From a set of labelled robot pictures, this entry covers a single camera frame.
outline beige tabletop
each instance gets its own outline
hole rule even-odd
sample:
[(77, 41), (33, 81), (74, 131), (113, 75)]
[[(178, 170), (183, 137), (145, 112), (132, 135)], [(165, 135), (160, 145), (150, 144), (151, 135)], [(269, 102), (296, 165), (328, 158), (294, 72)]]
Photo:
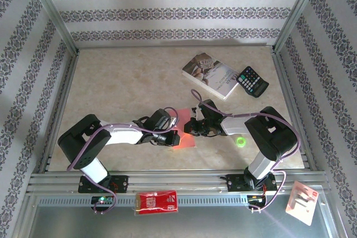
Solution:
[[(206, 52), (236, 71), (250, 65), (269, 87), (259, 98), (238, 86), (226, 101), (184, 77), (183, 66), (196, 54)], [(269, 47), (136, 47), (96, 48), (80, 51), (73, 83), (65, 107), (59, 136), (87, 114), (100, 120), (126, 123), (151, 116), (158, 108), (191, 108), (197, 104), (190, 90), (212, 99), (227, 113), (260, 111), (274, 107), (290, 122)], [(240, 135), (197, 137), (196, 148), (173, 149), (164, 146), (112, 144), (98, 155), (109, 171), (158, 169), (244, 169), (259, 149), (250, 135), (243, 148), (235, 145)], [(58, 145), (54, 148), (49, 171), (64, 171), (69, 161)], [(279, 164), (279, 168), (304, 168), (301, 155)]]

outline wall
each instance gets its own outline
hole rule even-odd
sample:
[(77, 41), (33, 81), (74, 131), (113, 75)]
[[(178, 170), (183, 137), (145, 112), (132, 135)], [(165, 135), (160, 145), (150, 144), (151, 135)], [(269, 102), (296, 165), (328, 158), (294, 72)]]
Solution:
[(357, 1), (310, 0), (281, 51), (308, 141), (357, 237)]
[(0, 0), (0, 237), (11, 237), (71, 55), (40, 0)]
[(296, 0), (53, 0), (76, 45), (274, 44)]

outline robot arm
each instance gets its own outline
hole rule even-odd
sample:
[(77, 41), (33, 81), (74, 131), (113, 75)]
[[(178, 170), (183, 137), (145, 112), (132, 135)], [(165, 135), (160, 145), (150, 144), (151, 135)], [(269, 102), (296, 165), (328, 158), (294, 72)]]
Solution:
[[(205, 100), (204, 103), (216, 109), (213, 101)], [(212, 137), (212, 135), (209, 135), (210, 132), (222, 136), (248, 133), (252, 135), (260, 152), (244, 170), (245, 183), (251, 190), (261, 185), (280, 158), (297, 143), (296, 135), (288, 126), (269, 117), (279, 118), (285, 122), (285, 119), (270, 106), (260, 111), (260, 115), (248, 120), (246, 120), (246, 117), (224, 116), (204, 104), (199, 104), (197, 108), (192, 110), (198, 118), (203, 119), (191, 118), (185, 124), (184, 131), (186, 133), (204, 137)]]
[(85, 136), (90, 137), (101, 129), (88, 144), (80, 158), (74, 163), (73, 168), (80, 169), (95, 183), (106, 187), (110, 180), (108, 179), (109, 173), (97, 158), (97, 155), (105, 145), (117, 143), (142, 144), (147, 142), (154, 145), (179, 145), (180, 136), (176, 130), (165, 133), (152, 133), (164, 132), (164, 127), (168, 125), (167, 129), (172, 126), (175, 123), (174, 120), (163, 109), (158, 109), (151, 117), (146, 116), (127, 124), (107, 123), (99, 120), (94, 114), (89, 114), (65, 132), (59, 138), (58, 145), (67, 159), (73, 164), (86, 144)]

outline patterned wallpaper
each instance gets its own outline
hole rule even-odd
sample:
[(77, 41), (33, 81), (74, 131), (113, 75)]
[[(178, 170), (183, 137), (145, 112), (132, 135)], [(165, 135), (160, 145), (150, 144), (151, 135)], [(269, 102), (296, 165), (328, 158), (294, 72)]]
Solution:
[(76, 45), (274, 44), (295, 0), (53, 0)]
[(11, 237), (71, 56), (40, 0), (0, 0), (0, 237)]
[(357, 237), (357, 0), (310, 0), (280, 55), (308, 142)]

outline book cover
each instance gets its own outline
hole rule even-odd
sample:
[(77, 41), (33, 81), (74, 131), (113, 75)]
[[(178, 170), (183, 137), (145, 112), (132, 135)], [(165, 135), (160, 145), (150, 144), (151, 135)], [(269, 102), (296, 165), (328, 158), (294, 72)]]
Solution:
[(193, 82), (225, 100), (238, 85), (238, 73), (206, 53), (196, 55), (182, 68), (182, 73)]

